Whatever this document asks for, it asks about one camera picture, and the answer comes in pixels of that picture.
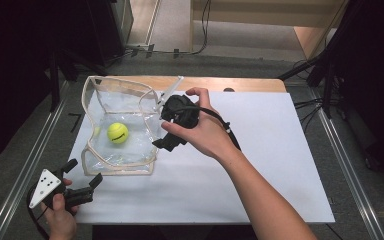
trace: person's right arm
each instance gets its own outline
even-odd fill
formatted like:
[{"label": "person's right arm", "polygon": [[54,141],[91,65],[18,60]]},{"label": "person's right arm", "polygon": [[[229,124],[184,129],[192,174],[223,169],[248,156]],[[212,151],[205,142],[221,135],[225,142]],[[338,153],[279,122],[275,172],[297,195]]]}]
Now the person's right arm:
[{"label": "person's right arm", "polygon": [[[187,95],[199,96],[199,106],[215,111],[207,89],[193,88]],[[264,179],[230,140],[221,123],[200,112],[193,129],[164,122],[162,127],[203,154],[216,159],[229,174],[259,239],[316,239],[294,208]]]}]

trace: forearm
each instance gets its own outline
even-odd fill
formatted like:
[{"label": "forearm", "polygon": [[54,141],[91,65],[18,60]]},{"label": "forearm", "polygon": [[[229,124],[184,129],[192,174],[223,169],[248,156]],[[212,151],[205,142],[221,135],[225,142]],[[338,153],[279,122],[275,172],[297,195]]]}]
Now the forearm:
[{"label": "forearm", "polygon": [[217,160],[226,169],[259,239],[315,239],[292,206],[242,152],[227,148]]}]

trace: yellow tennis ball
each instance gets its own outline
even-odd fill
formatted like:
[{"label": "yellow tennis ball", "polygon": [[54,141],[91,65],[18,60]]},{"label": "yellow tennis ball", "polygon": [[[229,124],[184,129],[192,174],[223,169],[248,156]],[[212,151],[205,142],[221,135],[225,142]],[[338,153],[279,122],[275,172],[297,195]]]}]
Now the yellow tennis ball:
[{"label": "yellow tennis ball", "polygon": [[129,130],[126,125],[116,122],[108,127],[107,136],[113,143],[123,143],[129,136]]}]

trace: black logo on tennis ball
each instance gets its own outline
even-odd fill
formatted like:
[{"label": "black logo on tennis ball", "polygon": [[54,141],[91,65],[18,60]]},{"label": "black logo on tennis ball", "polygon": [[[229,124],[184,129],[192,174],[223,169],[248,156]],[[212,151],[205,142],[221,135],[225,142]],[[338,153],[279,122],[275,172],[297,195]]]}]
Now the black logo on tennis ball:
[{"label": "black logo on tennis ball", "polygon": [[119,137],[116,137],[116,138],[114,138],[113,140],[111,140],[111,141],[115,141],[115,140],[118,140],[118,139],[120,139],[120,138],[122,138],[122,137],[124,137],[124,133],[123,134],[121,134]]}]

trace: gray carpet floor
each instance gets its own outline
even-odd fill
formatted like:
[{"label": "gray carpet floor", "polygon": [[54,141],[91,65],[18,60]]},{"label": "gray carpet floor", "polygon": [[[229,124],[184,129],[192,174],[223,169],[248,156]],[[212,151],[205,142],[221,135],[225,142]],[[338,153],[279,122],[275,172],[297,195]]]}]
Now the gray carpet floor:
[{"label": "gray carpet floor", "polygon": [[[285,61],[199,55],[184,55],[175,59],[170,54],[154,53],[147,58],[144,53],[139,53],[135,57],[126,56],[115,61],[107,67],[107,71],[111,75],[276,78],[290,70],[293,65],[293,62]],[[68,83],[65,107],[41,153],[40,161],[33,174],[35,177],[40,175],[39,172],[43,168],[60,167],[70,155],[79,127],[77,126],[73,131],[77,117],[71,116],[71,114],[83,114],[80,103],[81,89],[86,77],[94,75],[93,72],[82,66],[78,66],[78,68],[81,71],[80,76],[77,82]],[[310,89],[301,78],[293,77],[288,79],[285,84],[294,102],[311,100]],[[48,97],[36,108],[0,155],[0,209],[17,180],[24,162],[29,158],[40,130],[49,117],[50,104],[51,99]],[[305,116],[313,109],[314,106],[302,108],[298,111],[298,115]],[[384,230],[384,170],[375,172],[365,166],[364,155],[351,129],[334,108],[332,108],[332,119]],[[315,116],[309,123],[305,135],[336,219],[334,224],[312,224],[311,228],[319,239],[371,239],[318,116]],[[22,194],[23,199],[20,201],[3,239],[41,239],[27,214],[26,193]],[[210,230],[209,226],[161,226],[161,231],[169,240],[205,239]],[[79,225],[78,239],[92,239],[91,226]]]}]

